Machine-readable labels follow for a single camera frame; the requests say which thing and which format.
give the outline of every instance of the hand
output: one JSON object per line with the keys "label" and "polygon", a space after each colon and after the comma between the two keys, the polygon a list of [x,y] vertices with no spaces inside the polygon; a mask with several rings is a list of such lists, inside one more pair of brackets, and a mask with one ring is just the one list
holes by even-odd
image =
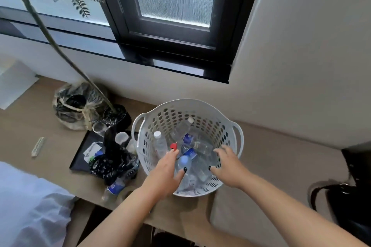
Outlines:
{"label": "hand", "polygon": [[174,177],[174,166],[178,153],[179,150],[167,152],[142,184],[143,189],[151,191],[156,196],[156,201],[173,194],[183,179],[187,169],[179,170]]}
{"label": "hand", "polygon": [[242,165],[229,146],[221,145],[221,147],[214,150],[219,155],[221,167],[211,166],[210,171],[229,187],[240,189],[242,180],[251,173]]}

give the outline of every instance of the black pot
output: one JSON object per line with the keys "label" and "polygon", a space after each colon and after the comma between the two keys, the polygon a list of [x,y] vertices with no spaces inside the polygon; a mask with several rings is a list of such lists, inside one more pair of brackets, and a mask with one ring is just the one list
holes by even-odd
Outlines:
{"label": "black pot", "polygon": [[116,126],[117,133],[124,132],[131,124],[131,117],[123,105],[114,105],[117,114],[114,114],[112,110],[107,107],[103,113],[104,120],[113,121],[113,125]]}

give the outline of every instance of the plant stem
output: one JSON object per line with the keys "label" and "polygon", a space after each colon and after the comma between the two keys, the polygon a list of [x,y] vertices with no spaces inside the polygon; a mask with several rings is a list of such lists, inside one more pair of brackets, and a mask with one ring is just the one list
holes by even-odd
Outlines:
{"label": "plant stem", "polygon": [[109,101],[109,99],[103,94],[103,92],[94,84],[93,81],[90,80],[90,78],[81,70],[78,68],[78,66],[76,66],[68,57],[65,53],[63,53],[63,51],[60,49],[60,47],[58,46],[58,44],[54,41],[53,37],[50,35],[48,29],[46,28],[46,26],[44,25],[44,23],[42,22],[42,20],[40,19],[39,15],[37,14],[37,12],[35,11],[35,9],[33,8],[33,6],[31,5],[31,2],[30,0],[22,0],[26,9],[30,12],[30,14],[32,15],[32,17],[34,18],[36,24],[39,25],[41,31],[43,32],[44,36],[46,37],[46,39],[49,41],[50,45],[54,48],[54,50],[63,58],[63,60],[65,60],[75,71],[77,71],[77,73],[79,75],[81,75],[98,93],[99,95],[102,97],[102,99],[108,104],[108,106],[110,107],[110,109],[112,110],[112,112],[114,114],[117,114],[117,111],[116,109],[114,108],[113,104],[111,104],[111,102]]}

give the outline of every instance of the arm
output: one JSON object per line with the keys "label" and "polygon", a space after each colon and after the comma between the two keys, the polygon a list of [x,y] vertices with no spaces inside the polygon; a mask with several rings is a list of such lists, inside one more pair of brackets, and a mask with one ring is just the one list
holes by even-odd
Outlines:
{"label": "arm", "polygon": [[174,193],[184,173],[174,178],[174,165],[178,150],[169,151],[158,162],[142,186],[131,193],[79,247],[129,247],[143,221],[157,201]]}
{"label": "arm", "polygon": [[346,230],[249,172],[230,147],[215,149],[221,168],[211,172],[225,184],[250,196],[271,220],[290,247],[367,247]]}

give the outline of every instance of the bottle label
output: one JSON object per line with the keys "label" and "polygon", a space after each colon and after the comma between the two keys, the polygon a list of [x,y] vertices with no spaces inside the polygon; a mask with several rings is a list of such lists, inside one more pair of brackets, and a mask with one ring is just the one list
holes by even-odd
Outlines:
{"label": "bottle label", "polygon": [[193,148],[190,148],[183,155],[184,156],[189,156],[191,158],[191,160],[192,160],[192,159],[194,159],[197,156],[197,153],[196,153],[196,151],[194,151]]}
{"label": "bottle label", "polygon": [[193,140],[193,136],[190,135],[190,134],[185,134],[184,138],[183,138],[183,142],[187,145],[191,144]]}
{"label": "bottle label", "polygon": [[110,185],[109,187],[107,187],[107,190],[112,193],[112,194],[119,194],[120,191],[122,191],[123,189],[125,188],[125,185],[121,185],[121,184],[117,184],[117,182],[115,181],[112,185]]}

